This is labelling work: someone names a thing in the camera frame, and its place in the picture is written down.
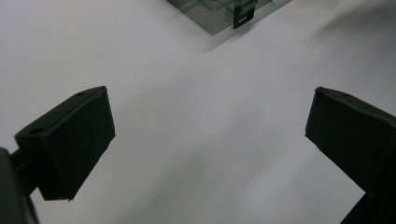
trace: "transparent container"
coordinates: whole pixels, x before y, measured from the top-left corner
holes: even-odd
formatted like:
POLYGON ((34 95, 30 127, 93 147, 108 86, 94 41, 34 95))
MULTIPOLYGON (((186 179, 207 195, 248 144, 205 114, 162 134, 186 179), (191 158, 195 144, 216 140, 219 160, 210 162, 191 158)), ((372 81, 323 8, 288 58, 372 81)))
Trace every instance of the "transparent container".
POLYGON ((272 0, 167 0, 210 34, 253 19, 254 11, 272 0))

